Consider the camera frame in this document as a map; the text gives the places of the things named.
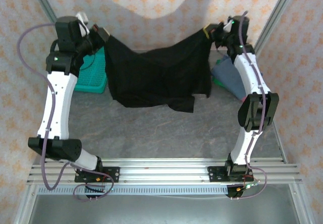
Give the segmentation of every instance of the black cloth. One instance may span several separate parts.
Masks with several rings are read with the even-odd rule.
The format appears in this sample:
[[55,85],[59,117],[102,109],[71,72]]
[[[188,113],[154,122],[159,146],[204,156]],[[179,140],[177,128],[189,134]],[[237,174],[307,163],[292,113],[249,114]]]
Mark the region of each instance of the black cloth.
[[136,53],[110,36],[104,52],[113,99],[125,107],[167,104],[192,113],[192,94],[210,96],[211,43],[200,30],[171,47]]

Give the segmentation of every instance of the patterned wallpaper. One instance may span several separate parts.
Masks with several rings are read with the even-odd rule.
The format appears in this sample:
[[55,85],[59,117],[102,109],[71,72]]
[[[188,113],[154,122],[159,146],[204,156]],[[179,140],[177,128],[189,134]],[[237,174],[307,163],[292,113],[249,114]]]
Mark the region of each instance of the patterned wallpaper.
[[255,43],[278,0],[49,0],[57,16],[85,11],[132,49],[172,45],[228,16],[249,10]]
[[[27,139],[35,136],[46,99],[45,83],[20,63],[16,43],[27,28],[48,23],[37,0],[0,0],[0,223],[12,223],[35,154]],[[33,68],[45,69],[54,30],[40,29],[22,42]]]
[[292,0],[258,58],[280,95],[276,120],[290,162],[301,163],[323,223],[323,2]]

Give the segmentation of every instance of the blue cloth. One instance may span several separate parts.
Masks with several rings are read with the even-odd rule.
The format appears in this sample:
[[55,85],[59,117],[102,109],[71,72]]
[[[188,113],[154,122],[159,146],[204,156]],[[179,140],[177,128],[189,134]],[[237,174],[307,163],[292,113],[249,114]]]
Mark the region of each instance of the blue cloth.
[[223,58],[220,60],[220,63],[216,64],[212,68],[211,74],[239,100],[243,100],[243,98],[246,97],[246,92],[241,76],[236,67],[232,64],[231,58],[229,56],[223,56]]

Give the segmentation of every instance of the teal basket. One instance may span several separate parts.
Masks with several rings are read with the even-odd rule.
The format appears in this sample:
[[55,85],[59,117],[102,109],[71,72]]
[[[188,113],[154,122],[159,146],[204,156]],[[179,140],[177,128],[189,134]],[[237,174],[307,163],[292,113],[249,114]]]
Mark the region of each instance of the teal basket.
[[103,93],[107,77],[105,74],[104,49],[100,49],[95,56],[85,56],[80,69],[75,91]]

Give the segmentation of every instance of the metal base plate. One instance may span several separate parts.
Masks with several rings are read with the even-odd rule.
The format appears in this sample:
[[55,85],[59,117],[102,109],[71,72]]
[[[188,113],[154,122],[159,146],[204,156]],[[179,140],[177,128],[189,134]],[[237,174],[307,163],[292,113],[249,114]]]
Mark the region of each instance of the metal base plate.
[[[115,183],[119,182],[120,167],[103,167],[103,173],[110,175]],[[75,183],[111,183],[109,178],[103,178],[102,175],[89,175],[88,172],[81,171],[79,175],[75,174]]]
[[209,166],[207,167],[207,172],[210,182],[253,182],[253,173],[250,169],[247,170],[245,175],[231,175],[228,176],[227,168],[224,166]]

